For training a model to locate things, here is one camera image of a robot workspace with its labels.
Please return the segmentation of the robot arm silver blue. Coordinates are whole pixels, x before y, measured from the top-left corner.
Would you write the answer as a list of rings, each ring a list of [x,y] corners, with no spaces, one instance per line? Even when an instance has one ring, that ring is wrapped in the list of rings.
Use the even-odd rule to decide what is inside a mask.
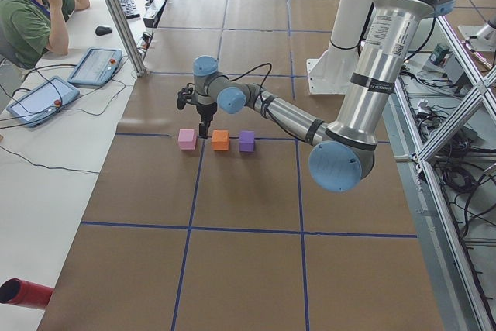
[[[200,135],[208,135],[217,109],[234,114],[249,107],[313,146],[308,167],[320,187],[333,192],[354,188],[374,166],[375,129],[419,23],[450,12],[454,0],[371,2],[370,31],[334,122],[323,122],[261,85],[231,81],[219,72],[214,57],[200,56],[193,63],[194,85],[185,93],[201,115]]]

